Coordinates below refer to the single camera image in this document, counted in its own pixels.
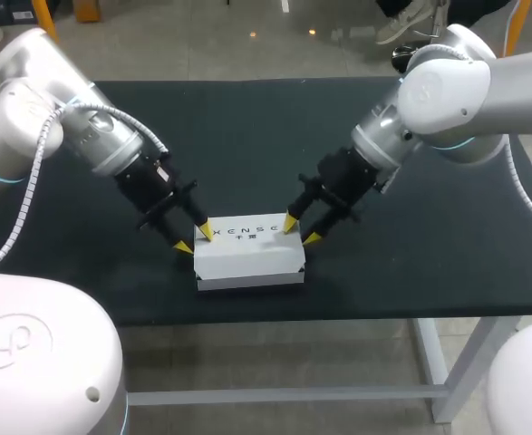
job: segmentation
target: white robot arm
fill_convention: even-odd
[[[316,199],[330,211],[306,230],[305,245],[325,237],[371,188],[383,191],[396,170],[422,145],[461,164],[485,162],[507,149],[509,133],[532,133],[532,53],[496,59],[470,30],[454,24],[438,43],[421,48],[408,73],[354,127],[350,148],[325,156],[318,175],[300,176],[306,189],[287,208],[289,231]]]
[[[41,160],[34,163],[34,168],[34,152],[44,148],[47,156],[57,148],[55,142],[64,137],[68,148],[96,175],[114,178],[121,193],[143,214],[141,227],[155,228],[171,246],[192,253],[187,237],[182,237],[165,218],[170,209],[181,207],[211,238],[208,216],[190,195],[196,183],[182,185],[171,166],[171,155],[159,138],[114,108],[43,30],[21,34],[0,52],[0,80],[0,190],[24,178],[30,167],[35,182],[34,171]],[[6,86],[16,86],[14,82],[19,83],[21,91],[5,91]],[[40,122],[42,117],[44,121],[49,118],[48,108],[57,110],[53,121],[59,121],[62,127]],[[36,147],[42,130],[48,134],[46,143]],[[153,151],[145,147],[140,133],[150,139]]]

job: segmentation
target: white box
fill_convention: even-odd
[[[212,217],[213,241],[196,229],[198,290],[304,282],[299,226],[284,234],[285,213]]]

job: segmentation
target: black tabletop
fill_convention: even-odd
[[[210,216],[284,212],[301,191],[297,174],[314,175],[325,153],[348,146],[353,126],[392,84],[98,83],[172,146]],[[518,140],[512,148],[532,198],[531,164]],[[23,187],[0,198],[0,245]],[[369,193],[361,208],[362,223],[343,222],[306,250],[304,285],[199,294],[192,258],[136,232],[138,214],[114,182],[61,150],[45,162],[0,272],[75,285],[123,325],[532,314],[532,215],[503,154],[464,168],[422,150],[386,195]]]

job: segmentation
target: concrete floor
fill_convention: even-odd
[[[289,14],[280,0],[231,3],[107,0],[102,23],[77,24],[63,7],[57,28],[63,49],[95,80],[394,74],[392,45],[373,43],[386,19],[372,0],[289,0]],[[496,52],[509,8],[475,26]],[[532,50],[532,11],[518,50]],[[522,140],[532,159],[532,136]],[[438,321],[449,366],[476,322]],[[121,338],[132,392],[420,380],[407,322],[399,320],[130,328]],[[138,408],[131,433],[491,435],[482,386],[450,426],[432,424],[424,401],[268,403]]]

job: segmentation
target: shoe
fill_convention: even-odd
[[[397,16],[393,18],[376,34],[378,45],[388,44],[404,34],[404,32],[414,24],[426,20],[435,12],[432,0],[412,0],[411,4],[405,7]]]

